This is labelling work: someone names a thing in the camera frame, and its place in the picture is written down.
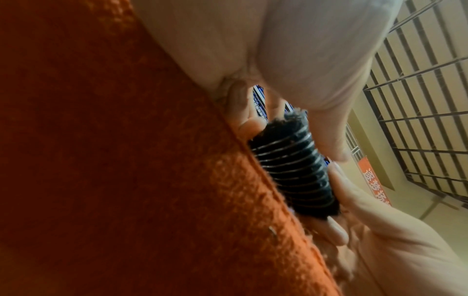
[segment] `black spool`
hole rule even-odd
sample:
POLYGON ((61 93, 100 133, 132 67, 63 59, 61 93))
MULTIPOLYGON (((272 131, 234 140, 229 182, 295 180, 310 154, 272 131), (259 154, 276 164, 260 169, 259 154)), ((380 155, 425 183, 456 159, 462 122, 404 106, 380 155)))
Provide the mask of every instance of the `black spool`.
POLYGON ((315 148, 304 111, 287 113, 284 120, 269 123, 249 145, 296 212, 323 219, 339 213, 325 161, 315 148))

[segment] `red banner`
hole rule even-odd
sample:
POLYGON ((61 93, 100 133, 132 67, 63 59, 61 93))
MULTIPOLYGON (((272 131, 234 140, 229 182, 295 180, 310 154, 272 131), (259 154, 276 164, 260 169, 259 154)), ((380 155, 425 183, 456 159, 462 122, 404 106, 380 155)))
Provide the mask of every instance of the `red banner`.
POLYGON ((369 162, 367 157, 361 159, 357 164, 359 165, 359 168, 361 169, 361 172, 364 175, 367 184, 374 193, 375 198, 391 206, 391 203, 387 198, 387 195, 385 194, 384 187, 382 186, 382 184, 380 184, 380 181, 377 178, 377 175, 375 174, 374 170, 372 169, 371 163, 369 162))

